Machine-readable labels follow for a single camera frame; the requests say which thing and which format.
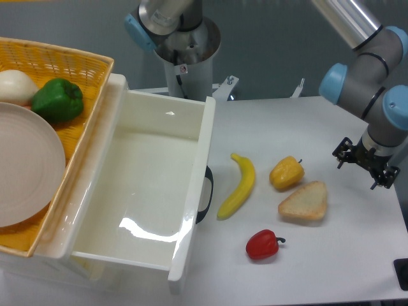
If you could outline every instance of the bread slice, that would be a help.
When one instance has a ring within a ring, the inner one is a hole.
[[[326,184],[317,180],[297,189],[278,206],[280,215],[306,220],[322,219],[326,209]]]

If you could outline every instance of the green bell pepper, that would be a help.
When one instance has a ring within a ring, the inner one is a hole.
[[[84,110],[82,91],[64,78],[48,81],[32,98],[31,110],[49,123],[74,119]]]

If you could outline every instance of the drawer handle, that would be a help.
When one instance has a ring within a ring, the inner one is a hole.
[[[205,177],[211,183],[210,200],[208,201],[207,207],[204,210],[197,213],[196,224],[201,222],[204,219],[205,215],[207,214],[208,210],[210,209],[210,204],[211,204],[211,199],[212,199],[212,191],[214,189],[214,178],[212,176],[212,171],[211,171],[210,167],[208,167],[208,166],[207,166],[207,169],[205,169]]]

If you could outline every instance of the yellow banana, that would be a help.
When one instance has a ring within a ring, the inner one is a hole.
[[[247,157],[239,156],[236,153],[231,154],[231,158],[236,161],[241,171],[241,181],[237,188],[228,196],[220,206],[217,218],[225,220],[231,217],[241,206],[252,192],[255,184],[255,168],[252,161]]]

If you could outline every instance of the wicker basket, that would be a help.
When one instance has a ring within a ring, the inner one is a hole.
[[[49,225],[62,190],[76,171],[99,110],[99,102],[113,68],[113,59],[89,52],[33,41],[0,38],[0,71],[17,69],[31,77],[39,88],[52,78],[77,84],[84,95],[84,111],[72,121],[53,125],[65,151],[66,169],[51,202],[21,223],[0,228],[0,251],[32,256]]]

